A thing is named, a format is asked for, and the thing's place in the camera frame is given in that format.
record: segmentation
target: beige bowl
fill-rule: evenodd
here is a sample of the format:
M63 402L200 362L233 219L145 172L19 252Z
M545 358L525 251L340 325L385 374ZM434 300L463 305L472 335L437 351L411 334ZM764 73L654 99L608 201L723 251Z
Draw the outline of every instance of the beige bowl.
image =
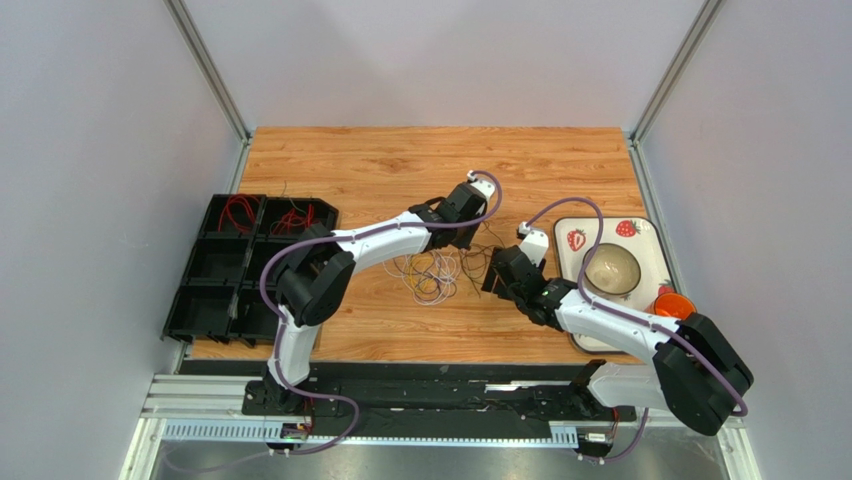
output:
M591 250L586 252L583 263ZM642 271L639 262L626 248L614 243L602 243L586 268L586 281L597 290L610 295L630 293L639 285Z

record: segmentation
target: robotic arm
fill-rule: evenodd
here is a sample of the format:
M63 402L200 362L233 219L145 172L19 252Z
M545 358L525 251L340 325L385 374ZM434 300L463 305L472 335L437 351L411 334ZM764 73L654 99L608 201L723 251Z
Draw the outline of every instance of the robotic arm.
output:
M490 285L484 290L514 301L538 325L597 338L642 360L644 365L595 362L586 387L602 405L633 405L670 410L681 422L704 435L715 435L737 402L725 386L697 360L705 357L741 396L754 377L713 322L692 314L686 320L640 313L592 294L574 282L546 280L541 271L547 235L521 225L520 245L496 253ZM624 315L639 315L650 328ZM684 348L674 336L689 343Z
M400 255L448 245L470 247L478 223L461 228L435 226L471 223L482 217L494 192L494 184L469 174L468 181L456 186L446 198L414 205L385 222L355 230L328 231L321 225L311 226L299 240L316 244L284 257L270 277L277 285L275 298L283 313L278 328L285 329L283 341L276 343L268 361L274 380L286 386L275 368L276 359L287 383L297 385L308 377L319 325L340 307L352 275ZM378 233L366 236L375 231Z

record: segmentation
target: strawberry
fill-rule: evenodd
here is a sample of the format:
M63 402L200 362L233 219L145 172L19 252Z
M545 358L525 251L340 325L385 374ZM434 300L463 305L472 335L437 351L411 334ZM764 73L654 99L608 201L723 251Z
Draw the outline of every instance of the strawberry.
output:
M638 225L633 220L623 220L615 227L615 233L622 237L632 237L639 233Z
M586 244L586 234L579 228L568 232L568 246L577 251Z
M663 283L660 284L660 289L657 290L657 296L660 296L664 293L674 293L674 285L672 285L672 281L666 279Z

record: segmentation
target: white wall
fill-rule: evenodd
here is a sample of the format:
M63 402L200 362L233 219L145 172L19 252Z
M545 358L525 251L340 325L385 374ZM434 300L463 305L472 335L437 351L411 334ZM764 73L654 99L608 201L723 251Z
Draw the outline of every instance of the white wall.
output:
M852 470L850 20L727 2L645 143L689 293L755 374L766 479Z
M188 0L250 127L633 128L701 0Z
M236 139L162 1L0 14L0 478L113 479Z

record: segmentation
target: orange cup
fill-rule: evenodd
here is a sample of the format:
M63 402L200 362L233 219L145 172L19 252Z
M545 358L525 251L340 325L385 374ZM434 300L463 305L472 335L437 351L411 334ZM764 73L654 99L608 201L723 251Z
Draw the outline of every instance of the orange cup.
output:
M645 309L648 313L660 315L661 317L674 317L686 320L690 314L695 313L695 304L679 293L667 292L648 305Z

